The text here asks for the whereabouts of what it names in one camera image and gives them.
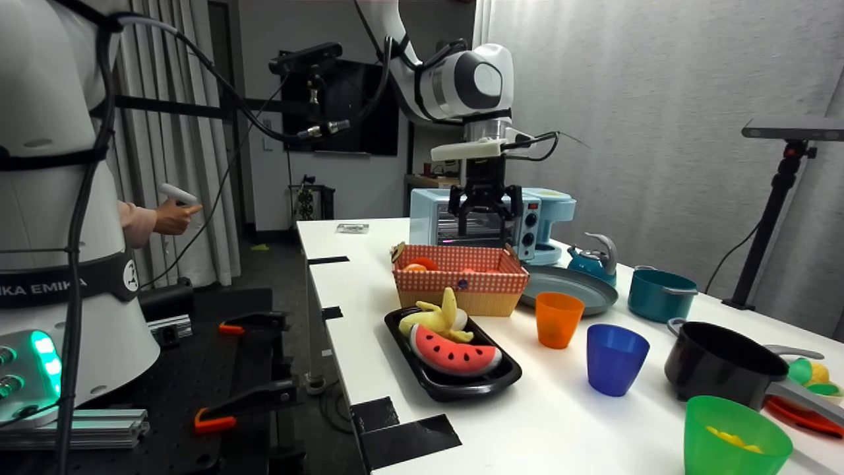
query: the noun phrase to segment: orange cup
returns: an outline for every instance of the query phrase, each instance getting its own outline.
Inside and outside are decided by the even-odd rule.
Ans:
[[[564,292],[536,296],[536,329],[539,343],[549,349],[567,349],[574,328],[581,324],[585,303]]]

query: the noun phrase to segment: blue cup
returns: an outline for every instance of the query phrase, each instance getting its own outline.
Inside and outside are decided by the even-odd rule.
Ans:
[[[585,346],[589,386],[615,399],[625,395],[648,349],[652,343],[634,329],[592,324]]]

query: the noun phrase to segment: person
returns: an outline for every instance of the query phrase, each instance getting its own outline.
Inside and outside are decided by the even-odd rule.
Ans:
[[[174,198],[166,198],[155,208],[143,208],[127,201],[118,201],[117,208],[127,246],[143,247],[152,231],[183,234],[203,205],[180,205]]]

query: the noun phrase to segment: white table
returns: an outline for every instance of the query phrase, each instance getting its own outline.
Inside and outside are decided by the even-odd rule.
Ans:
[[[662,324],[627,312],[630,268],[619,267],[615,308],[585,318],[567,351],[536,339],[534,314],[474,316],[522,367],[503,394],[474,403],[439,403],[414,380],[386,314],[398,308],[390,274],[390,247],[410,238],[406,218],[356,218],[367,234],[341,234],[341,221],[302,221],[305,259],[348,256],[348,262],[312,267],[321,308],[341,305],[344,318],[328,329],[350,403],[394,399],[400,421],[445,415],[461,437],[458,449],[390,464],[377,471],[419,475],[536,475],[536,471],[683,471],[683,403],[669,394],[664,359],[673,336]],[[696,296],[691,318],[734,328],[759,343],[789,343],[825,354],[837,380],[844,380],[844,346],[785,322],[735,312],[717,299]],[[625,399],[607,399],[585,383],[585,328],[611,322],[640,332],[652,354]],[[784,425],[795,457],[784,471],[844,471],[844,442],[808,436]]]

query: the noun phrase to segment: hand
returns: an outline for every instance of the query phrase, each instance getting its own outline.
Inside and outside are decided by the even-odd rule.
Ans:
[[[174,198],[166,198],[155,205],[155,231],[162,234],[183,234],[189,225],[189,217],[203,205],[180,205]]]

